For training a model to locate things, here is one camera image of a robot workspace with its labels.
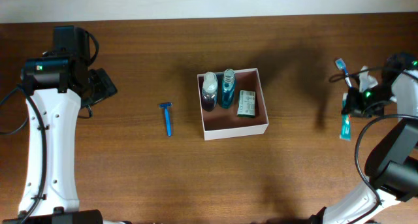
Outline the green red toothpaste tube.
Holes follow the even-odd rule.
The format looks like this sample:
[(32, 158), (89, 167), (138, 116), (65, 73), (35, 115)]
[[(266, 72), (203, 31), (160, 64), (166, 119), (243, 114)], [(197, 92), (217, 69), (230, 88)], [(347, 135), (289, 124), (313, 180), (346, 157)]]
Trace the green red toothpaste tube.
[(349, 114), (342, 114), (342, 127), (340, 131), (340, 139), (351, 140), (351, 119)]

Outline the blue and white toothbrush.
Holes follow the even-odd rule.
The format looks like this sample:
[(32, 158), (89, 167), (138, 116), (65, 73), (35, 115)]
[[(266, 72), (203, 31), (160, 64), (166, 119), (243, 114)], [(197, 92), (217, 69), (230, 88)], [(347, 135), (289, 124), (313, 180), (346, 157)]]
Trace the blue and white toothbrush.
[(344, 80), (345, 83), (346, 83), (346, 85), (349, 88), (352, 88), (353, 85), (352, 85), (351, 80), (350, 80), (350, 77), (349, 77), (349, 73), (348, 73), (348, 70), (347, 70), (347, 66), (346, 66), (345, 62), (343, 61), (343, 59), (342, 58), (338, 58), (338, 59), (336, 59), (334, 61), (334, 63), (336, 65), (337, 69), (342, 72), (341, 75), (340, 75), (340, 77), (338, 77), (336, 80)]

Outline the blue disposable razor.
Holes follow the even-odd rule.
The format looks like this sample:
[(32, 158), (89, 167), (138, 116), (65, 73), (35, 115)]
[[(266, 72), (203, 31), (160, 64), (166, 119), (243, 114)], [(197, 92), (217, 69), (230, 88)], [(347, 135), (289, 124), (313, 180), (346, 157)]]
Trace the blue disposable razor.
[(170, 122), (170, 112), (169, 108), (172, 106), (172, 103), (161, 103), (159, 104), (159, 108), (163, 109), (164, 116), (165, 116), (165, 125), (167, 129), (167, 136), (172, 136), (172, 127)]

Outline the clear bottle with purple liquid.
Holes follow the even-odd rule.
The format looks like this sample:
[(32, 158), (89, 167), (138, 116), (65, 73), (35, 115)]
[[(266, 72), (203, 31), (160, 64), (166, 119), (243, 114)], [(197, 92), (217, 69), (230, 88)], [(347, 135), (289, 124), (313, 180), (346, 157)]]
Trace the clear bottle with purple liquid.
[(204, 75), (204, 81), (202, 84), (202, 108), (211, 112), (217, 104), (217, 88), (218, 81), (214, 72), (207, 72)]

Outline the green and white soap box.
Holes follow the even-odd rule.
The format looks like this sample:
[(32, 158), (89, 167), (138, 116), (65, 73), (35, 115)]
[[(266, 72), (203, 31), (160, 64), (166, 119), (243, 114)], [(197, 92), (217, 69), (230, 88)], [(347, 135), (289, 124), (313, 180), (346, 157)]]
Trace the green and white soap box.
[(255, 100), (256, 95), (254, 91), (240, 90), (238, 99), (237, 116), (240, 117), (255, 117)]

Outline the teal mouthwash bottle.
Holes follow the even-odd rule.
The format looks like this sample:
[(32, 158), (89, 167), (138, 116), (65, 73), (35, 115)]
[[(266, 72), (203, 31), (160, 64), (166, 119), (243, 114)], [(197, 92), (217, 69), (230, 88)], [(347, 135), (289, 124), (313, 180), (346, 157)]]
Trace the teal mouthwash bottle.
[(221, 107), (228, 109), (231, 107), (234, 99), (234, 90), (236, 86), (236, 76), (232, 69), (227, 69), (223, 73), (221, 85)]

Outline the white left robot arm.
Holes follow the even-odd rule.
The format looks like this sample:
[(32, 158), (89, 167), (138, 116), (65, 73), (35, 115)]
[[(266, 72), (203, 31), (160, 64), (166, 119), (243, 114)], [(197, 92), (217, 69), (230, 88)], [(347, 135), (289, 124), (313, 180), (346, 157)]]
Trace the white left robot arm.
[(100, 211), (79, 209), (74, 177), (79, 112), (118, 92), (104, 69), (91, 69), (91, 45), (99, 49), (85, 29), (57, 26), (52, 49), (22, 68), (17, 88), (27, 104), (29, 155), (15, 223), (104, 223)]

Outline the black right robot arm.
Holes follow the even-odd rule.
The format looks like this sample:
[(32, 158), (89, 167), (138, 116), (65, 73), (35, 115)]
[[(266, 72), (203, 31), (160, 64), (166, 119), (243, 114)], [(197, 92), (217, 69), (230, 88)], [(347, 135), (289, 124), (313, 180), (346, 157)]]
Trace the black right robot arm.
[[(355, 144), (355, 166), (361, 183), (339, 203), (322, 208), (309, 223), (372, 223), (384, 209), (417, 197), (417, 58), (400, 52), (388, 57), (381, 81), (371, 68), (349, 73), (342, 59), (335, 65), (340, 73), (330, 82), (345, 80), (348, 92), (341, 111), (345, 119), (368, 118)], [(398, 123), (370, 152), (365, 166), (359, 163), (360, 145), (367, 130), (386, 119)]]

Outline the white cardboard box, brown inside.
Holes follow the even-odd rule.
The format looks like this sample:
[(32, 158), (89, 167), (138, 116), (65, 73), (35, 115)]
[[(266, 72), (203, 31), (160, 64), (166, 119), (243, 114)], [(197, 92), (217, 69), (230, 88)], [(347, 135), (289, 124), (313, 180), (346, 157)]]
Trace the white cardboard box, brown inside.
[[(201, 110), (205, 140), (260, 135), (268, 127), (268, 114), (258, 69), (241, 69), (236, 70), (235, 73), (237, 83), (233, 105), (228, 109), (217, 105), (210, 112)], [(237, 115), (240, 90), (255, 92), (255, 116), (253, 118)]]

